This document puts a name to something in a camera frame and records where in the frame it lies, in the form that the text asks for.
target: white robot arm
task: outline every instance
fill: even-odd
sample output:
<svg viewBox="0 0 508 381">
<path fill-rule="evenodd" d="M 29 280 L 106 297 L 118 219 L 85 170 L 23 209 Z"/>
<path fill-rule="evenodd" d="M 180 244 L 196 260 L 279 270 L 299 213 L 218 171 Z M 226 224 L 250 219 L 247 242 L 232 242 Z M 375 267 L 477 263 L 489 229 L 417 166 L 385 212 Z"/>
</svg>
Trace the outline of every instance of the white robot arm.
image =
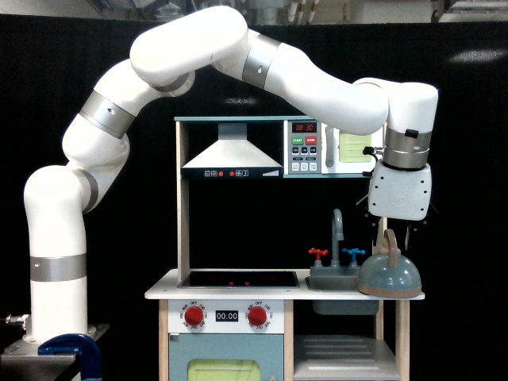
<svg viewBox="0 0 508 381">
<path fill-rule="evenodd" d="M 67 166 L 42 168 L 26 183 L 35 341 L 88 330 L 83 214 L 97 206 L 125 164 L 129 154 L 125 132 L 139 111 L 156 98 L 184 94 L 194 82 L 194 71 L 209 64 L 345 132 L 366 135 L 386 122 L 385 164 L 376 164 L 369 207 L 384 217 L 425 216 L 435 88 L 379 79 L 340 81 L 315 67 L 297 48 L 249 30 L 236 10 L 202 10 L 140 35 L 130 60 L 98 81 L 67 129 L 63 138 Z M 385 179 L 395 187 L 387 187 Z M 414 207 L 401 207 L 401 198 L 406 197 L 407 203 L 412 198 L 407 194 L 419 192 L 421 181 L 426 205 L 425 199 L 418 200 L 417 213 Z M 378 209 L 382 205 L 390 207 Z"/>
</svg>

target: kettle handle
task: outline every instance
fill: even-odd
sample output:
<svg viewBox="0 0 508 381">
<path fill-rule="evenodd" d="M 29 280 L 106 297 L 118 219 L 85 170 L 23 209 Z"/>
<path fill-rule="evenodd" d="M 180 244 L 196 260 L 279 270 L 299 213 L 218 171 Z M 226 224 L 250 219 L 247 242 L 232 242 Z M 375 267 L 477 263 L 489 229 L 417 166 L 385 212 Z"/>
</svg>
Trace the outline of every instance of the kettle handle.
<svg viewBox="0 0 508 381">
<path fill-rule="evenodd" d="M 384 231 L 383 247 L 378 247 L 378 253 L 388 254 L 388 266 L 391 268 L 397 267 L 397 259 L 400 255 L 400 250 L 398 249 L 397 239 L 392 229 L 386 229 Z"/>
</svg>

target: silver metal ring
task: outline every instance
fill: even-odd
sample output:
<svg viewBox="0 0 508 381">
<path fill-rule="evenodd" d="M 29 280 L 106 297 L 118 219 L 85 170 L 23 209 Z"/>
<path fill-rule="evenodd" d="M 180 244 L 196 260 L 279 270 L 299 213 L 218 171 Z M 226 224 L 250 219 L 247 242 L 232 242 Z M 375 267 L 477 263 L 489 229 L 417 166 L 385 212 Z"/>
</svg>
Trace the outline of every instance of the silver metal ring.
<svg viewBox="0 0 508 381">
<path fill-rule="evenodd" d="M 135 118 L 96 91 L 90 94 L 79 115 L 117 139 L 125 135 Z"/>
<path fill-rule="evenodd" d="M 30 256 L 30 279 L 35 282 L 64 282 L 87 276 L 87 254 L 77 256 Z"/>
<path fill-rule="evenodd" d="M 170 93 L 182 87 L 185 84 L 185 81 L 187 81 L 187 78 L 189 78 L 189 73 L 182 74 L 180 77 L 175 79 L 175 81 L 171 82 L 169 85 L 161 87 L 152 86 L 152 88 L 157 91 L 160 91 L 161 93 Z"/>
<path fill-rule="evenodd" d="M 432 132 L 415 133 L 401 133 L 388 128 L 383 162 L 397 168 L 423 168 L 427 164 Z"/>
<path fill-rule="evenodd" d="M 95 203 L 98 200 L 98 184 L 97 180 L 94 176 L 91 175 L 90 172 L 85 171 L 84 169 L 79 168 L 78 171 L 80 171 L 83 176 L 85 176 L 88 180 L 88 183 L 90 184 L 90 200 L 88 201 L 87 206 L 83 210 L 83 214 L 87 214 L 92 210 L 92 208 L 95 206 Z"/>
<path fill-rule="evenodd" d="M 242 73 L 242 81 L 264 89 L 268 69 L 280 42 L 260 34 L 253 42 Z"/>
</svg>

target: wooden frame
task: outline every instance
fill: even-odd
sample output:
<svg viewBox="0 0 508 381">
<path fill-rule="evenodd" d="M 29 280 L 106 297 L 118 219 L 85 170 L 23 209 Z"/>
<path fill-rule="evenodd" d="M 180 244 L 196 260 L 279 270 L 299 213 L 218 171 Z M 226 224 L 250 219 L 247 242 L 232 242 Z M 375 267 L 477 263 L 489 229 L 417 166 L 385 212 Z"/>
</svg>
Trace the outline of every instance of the wooden frame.
<svg viewBox="0 0 508 381">
<path fill-rule="evenodd" d="M 184 279 L 190 271 L 189 242 L 189 182 L 182 180 L 180 168 L 188 161 L 188 134 L 185 125 L 176 122 L 176 190 L 178 223 L 178 279 Z M 387 227 L 387 219 L 380 222 Z M 384 338 L 384 304 L 379 302 L 379 312 L 374 318 L 376 340 Z M 159 380 L 169 380 L 169 332 L 168 300 L 159 300 Z M 401 381 L 409 381 L 410 370 L 410 301 L 396 301 L 395 359 Z M 284 301 L 284 381 L 294 377 L 294 301 Z"/>
</svg>

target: black cooktop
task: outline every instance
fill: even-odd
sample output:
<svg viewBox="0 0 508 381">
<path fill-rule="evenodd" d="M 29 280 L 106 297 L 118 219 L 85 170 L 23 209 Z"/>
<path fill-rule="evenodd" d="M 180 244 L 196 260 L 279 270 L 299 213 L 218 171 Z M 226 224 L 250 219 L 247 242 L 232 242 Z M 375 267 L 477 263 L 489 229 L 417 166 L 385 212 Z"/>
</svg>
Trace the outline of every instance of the black cooktop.
<svg viewBox="0 0 508 381">
<path fill-rule="evenodd" d="M 191 271 L 179 287 L 297 287 L 294 271 Z"/>
</svg>

